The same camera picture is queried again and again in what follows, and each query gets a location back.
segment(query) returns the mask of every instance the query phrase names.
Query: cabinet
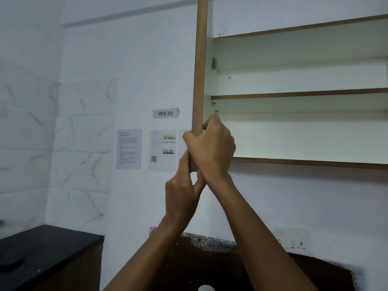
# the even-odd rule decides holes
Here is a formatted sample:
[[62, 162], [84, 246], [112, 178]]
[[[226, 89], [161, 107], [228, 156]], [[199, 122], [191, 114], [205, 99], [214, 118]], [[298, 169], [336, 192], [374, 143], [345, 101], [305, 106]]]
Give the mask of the cabinet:
[[198, 0], [192, 132], [214, 112], [233, 161], [388, 169], [388, 15], [213, 38]]

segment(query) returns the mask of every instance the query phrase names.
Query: open cabinet door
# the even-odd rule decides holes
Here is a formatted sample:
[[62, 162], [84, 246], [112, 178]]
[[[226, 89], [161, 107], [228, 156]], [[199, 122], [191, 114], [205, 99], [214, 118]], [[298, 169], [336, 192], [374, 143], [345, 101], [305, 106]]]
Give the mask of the open cabinet door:
[[[197, 40], [195, 50], [194, 94], [191, 132], [200, 136], [203, 122], [211, 114], [210, 96], [212, 88], [213, 60], [213, 0], [198, 0]], [[191, 171], [197, 171], [194, 161], [190, 161]]]

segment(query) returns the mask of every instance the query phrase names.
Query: marble tile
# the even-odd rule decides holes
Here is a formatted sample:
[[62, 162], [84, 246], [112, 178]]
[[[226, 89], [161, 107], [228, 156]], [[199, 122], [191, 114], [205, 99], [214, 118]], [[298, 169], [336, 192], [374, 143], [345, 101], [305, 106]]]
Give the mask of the marble tile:
[[114, 142], [114, 116], [58, 116], [55, 151], [108, 153]]
[[0, 59], [0, 103], [56, 115], [59, 83]]
[[108, 192], [111, 176], [110, 154], [54, 152], [50, 187]]
[[118, 79], [62, 83], [59, 90], [59, 115], [114, 114]]
[[46, 224], [104, 235], [107, 195], [49, 188]]
[[48, 187], [51, 154], [0, 149], [0, 193]]
[[0, 148], [52, 150], [56, 117], [0, 104]]
[[47, 190], [0, 194], [0, 239], [45, 223]]

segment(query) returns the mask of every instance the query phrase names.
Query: power socket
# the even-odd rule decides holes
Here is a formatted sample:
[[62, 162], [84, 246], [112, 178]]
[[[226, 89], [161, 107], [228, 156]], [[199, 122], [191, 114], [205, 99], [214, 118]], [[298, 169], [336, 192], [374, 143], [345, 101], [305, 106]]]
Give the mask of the power socket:
[[311, 239], [307, 227], [299, 225], [277, 225], [272, 233], [287, 252], [309, 255]]

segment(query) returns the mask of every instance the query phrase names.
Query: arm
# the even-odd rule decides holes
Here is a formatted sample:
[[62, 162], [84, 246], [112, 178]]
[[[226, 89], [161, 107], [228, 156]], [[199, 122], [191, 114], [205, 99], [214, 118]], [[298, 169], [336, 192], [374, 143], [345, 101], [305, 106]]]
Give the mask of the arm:
[[317, 291], [233, 184], [228, 174], [235, 151], [230, 131], [216, 114], [209, 117], [204, 130], [201, 136], [186, 132], [183, 138], [225, 211], [255, 291]]
[[166, 183], [166, 215], [158, 228], [104, 291], [142, 291], [151, 284], [169, 248], [193, 217], [206, 185], [200, 173], [198, 181], [192, 184], [189, 158], [186, 151], [179, 161], [177, 174]]

